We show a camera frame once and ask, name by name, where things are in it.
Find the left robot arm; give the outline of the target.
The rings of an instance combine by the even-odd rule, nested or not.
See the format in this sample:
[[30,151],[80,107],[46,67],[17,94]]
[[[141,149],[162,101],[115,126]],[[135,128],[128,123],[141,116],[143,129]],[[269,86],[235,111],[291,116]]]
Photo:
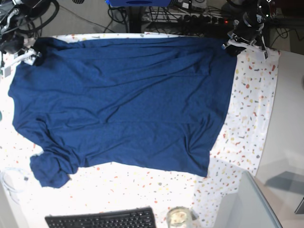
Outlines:
[[269,48],[266,47],[263,28],[271,19],[269,0],[243,0],[241,4],[229,0],[228,4],[239,10],[240,15],[233,21],[234,28],[228,33],[229,40],[222,45],[228,54],[236,57],[242,51],[253,51],[257,58],[266,61]]

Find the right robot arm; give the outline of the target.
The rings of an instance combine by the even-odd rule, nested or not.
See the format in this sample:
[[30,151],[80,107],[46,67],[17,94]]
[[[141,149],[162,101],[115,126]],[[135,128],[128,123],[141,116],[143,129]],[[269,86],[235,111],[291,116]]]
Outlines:
[[2,0],[0,51],[15,54],[24,48],[24,35],[35,35],[57,16],[56,0]]

